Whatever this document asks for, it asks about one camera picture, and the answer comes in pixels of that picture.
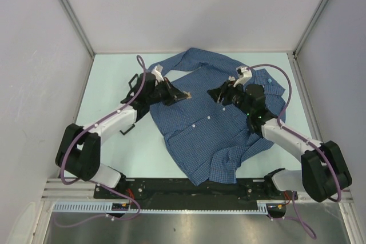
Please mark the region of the blue checked shirt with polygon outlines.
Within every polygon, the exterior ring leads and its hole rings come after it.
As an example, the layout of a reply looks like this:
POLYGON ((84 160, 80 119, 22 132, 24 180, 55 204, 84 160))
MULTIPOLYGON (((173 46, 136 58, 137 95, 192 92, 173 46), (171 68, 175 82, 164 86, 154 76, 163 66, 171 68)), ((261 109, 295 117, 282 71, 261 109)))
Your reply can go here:
POLYGON ((163 67, 162 75, 172 70, 187 72, 172 84, 191 94, 171 106, 158 103, 150 107, 168 153, 196 186, 207 180, 236 183, 241 164, 274 145, 249 131, 247 116, 237 107, 219 105, 207 93, 235 76, 242 63, 190 48, 158 64, 163 67))

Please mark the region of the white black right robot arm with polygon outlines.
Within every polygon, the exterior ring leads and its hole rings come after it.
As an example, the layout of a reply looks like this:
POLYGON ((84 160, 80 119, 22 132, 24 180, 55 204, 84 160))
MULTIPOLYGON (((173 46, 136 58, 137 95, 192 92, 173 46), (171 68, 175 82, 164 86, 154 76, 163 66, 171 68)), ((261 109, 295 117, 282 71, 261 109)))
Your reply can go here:
POLYGON ((300 191, 322 202, 333 195, 341 196, 342 190, 352 184, 339 145, 305 137, 288 127, 266 107, 262 86, 227 80, 207 93, 217 103, 237 107, 247 116, 251 133, 279 145, 300 162, 300 170, 280 168, 269 174, 270 181, 264 184, 268 198, 277 199, 284 191, 300 191))

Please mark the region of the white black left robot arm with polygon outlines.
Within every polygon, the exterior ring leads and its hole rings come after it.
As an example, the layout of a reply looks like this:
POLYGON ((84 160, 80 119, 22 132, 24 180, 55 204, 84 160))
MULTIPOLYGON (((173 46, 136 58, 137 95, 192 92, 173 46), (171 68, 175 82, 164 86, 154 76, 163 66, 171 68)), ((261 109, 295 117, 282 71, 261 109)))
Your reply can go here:
POLYGON ((190 98, 190 93, 174 87, 160 72, 135 74, 129 81, 129 92, 115 110, 97 122, 86 126, 68 125, 63 134, 55 163, 61 169, 61 178, 70 173, 84 182, 106 186, 114 198, 126 192, 122 172, 103 163, 102 153, 110 160, 117 151, 124 151, 117 139, 130 132, 150 109, 158 103, 171 106, 190 98))

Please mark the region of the black open box upper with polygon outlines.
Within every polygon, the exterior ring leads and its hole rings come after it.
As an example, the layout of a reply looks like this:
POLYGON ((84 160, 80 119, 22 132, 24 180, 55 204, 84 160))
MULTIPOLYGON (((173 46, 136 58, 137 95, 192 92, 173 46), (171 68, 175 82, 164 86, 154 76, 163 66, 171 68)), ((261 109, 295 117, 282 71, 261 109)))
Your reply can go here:
POLYGON ((135 74, 128 82, 128 85, 129 85, 130 90, 129 90, 127 96, 132 97, 136 94, 136 92, 140 88, 140 75, 135 74))

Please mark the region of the black open box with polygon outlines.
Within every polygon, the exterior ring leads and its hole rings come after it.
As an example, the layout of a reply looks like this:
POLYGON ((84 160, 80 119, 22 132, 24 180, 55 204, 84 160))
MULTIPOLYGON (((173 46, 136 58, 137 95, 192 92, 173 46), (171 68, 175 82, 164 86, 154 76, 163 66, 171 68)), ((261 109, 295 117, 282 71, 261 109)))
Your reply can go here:
POLYGON ((122 135, 127 135, 133 128, 135 128, 135 124, 131 124, 131 125, 125 127, 124 129, 120 130, 120 133, 122 135))
POLYGON ((127 96, 132 97, 136 94, 136 92, 140 88, 140 75, 135 74, 128 82, 128 85, 129 85, 130 90, 129 90, 127 96))

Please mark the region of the black open box lower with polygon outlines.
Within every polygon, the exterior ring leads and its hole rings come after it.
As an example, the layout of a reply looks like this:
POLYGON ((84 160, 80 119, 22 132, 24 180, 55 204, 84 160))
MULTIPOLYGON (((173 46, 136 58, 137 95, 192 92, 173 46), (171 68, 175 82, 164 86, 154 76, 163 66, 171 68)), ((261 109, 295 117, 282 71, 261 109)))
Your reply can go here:
POLYGON ((131 124, 131 125, 125 127, 124 129, 120 130, 120 133, 122 135, 127 135, 133 128, 135 128, 135 124, 131 124))

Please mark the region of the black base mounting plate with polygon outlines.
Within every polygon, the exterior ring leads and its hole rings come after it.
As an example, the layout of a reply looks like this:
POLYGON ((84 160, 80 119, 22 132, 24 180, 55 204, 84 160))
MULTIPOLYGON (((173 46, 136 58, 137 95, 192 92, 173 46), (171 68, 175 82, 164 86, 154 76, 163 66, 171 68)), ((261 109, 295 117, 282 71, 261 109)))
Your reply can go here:
POLYGON ((143 210, 258 210, 259 201, 283 204, 293 197, 264 178, 241 178, 234 184, 205 181, 199 186, 186 178, 127 178, 115 190, 133 194, 143 210))

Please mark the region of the right aluminium frame post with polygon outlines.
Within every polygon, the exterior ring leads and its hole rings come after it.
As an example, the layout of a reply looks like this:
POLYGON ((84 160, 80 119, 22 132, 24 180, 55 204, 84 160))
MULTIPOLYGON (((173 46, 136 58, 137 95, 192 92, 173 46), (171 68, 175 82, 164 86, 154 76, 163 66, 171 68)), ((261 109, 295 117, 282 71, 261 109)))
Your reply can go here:
POLYGON ((317 4, 314 13, 312 14, 299 41, 297 42, 294 50, 292 51, 292 55, 295 58, 297 58, 299 56, 299 53, 301 52, 306 41, 308 40, 309 36, 311 35, 313 29, 316 27, 317 22, 319 21, 320 17, 322 16, 323 12, 325 11, 326 7, 328 6, 329 1, 330 0, 320 0, 319 3, 317 4))

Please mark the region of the aluminium frame post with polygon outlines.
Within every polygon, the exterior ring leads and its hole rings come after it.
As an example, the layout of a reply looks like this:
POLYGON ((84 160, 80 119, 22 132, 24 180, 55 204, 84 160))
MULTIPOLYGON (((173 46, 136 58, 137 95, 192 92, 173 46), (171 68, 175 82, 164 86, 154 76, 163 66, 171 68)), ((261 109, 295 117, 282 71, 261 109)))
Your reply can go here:
POLYGON ((71 23, 76 35, 81 41, 83 47, 87 51, 88 55, 93 59, 95 57, 95 51, 74 11, 69 0, 58 0, 62 9, 64 10, 69 22, 71 23))
POLYGON ((317 22, 319 21, 320 17, 322 16, 323 12, 325 11, 326 7, 328 6, 329 1, 330 0, 320 0, 319 3, 317 4, 314 13, 312 14, 299 41, 297 42, 294 50, 292 51, 292 55, 295 58, 297 58, 299 56, 299 53, 301 52, 306 41, 308 40, 309 36, 311 35, 313 29, 316 27, 317 22))

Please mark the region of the aluminium front rail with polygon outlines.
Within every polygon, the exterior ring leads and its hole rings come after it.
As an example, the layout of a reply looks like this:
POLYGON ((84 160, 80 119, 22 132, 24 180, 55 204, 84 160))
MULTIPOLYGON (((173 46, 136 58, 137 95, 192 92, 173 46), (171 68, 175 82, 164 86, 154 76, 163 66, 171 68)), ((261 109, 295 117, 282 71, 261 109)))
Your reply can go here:
MULTIPOLYGON (((225 185, 205 182, 193 185, 183 178, 137 178, 127 179, 117 188, 125 195, 132 194, 134 199, 146 200, 154 195, 212 195, 234 196, 244 201, 282 201, 291 197, 290 191, 275 191, 266 186, 262 179, 240 179, 237 184, 225 185)), ((76 182, 65 185, 60 179, 48 179, 42 194, 47 199, 120 199, 120 196, 90 182, 76 182)))

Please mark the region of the left aluminium frame post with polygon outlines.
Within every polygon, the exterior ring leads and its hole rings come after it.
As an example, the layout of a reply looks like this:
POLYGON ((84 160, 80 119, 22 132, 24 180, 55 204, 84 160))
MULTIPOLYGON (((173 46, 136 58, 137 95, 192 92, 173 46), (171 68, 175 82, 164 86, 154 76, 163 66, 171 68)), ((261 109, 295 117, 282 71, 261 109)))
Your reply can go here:
POLYGON ((58 0, 62 9, 64 10, 69 22, 71 23, 76 35, 81 41, 83 47, 87 51, 88 55, 93 59, 95 57, 95 51, 74 11, 69 0, 58 0))

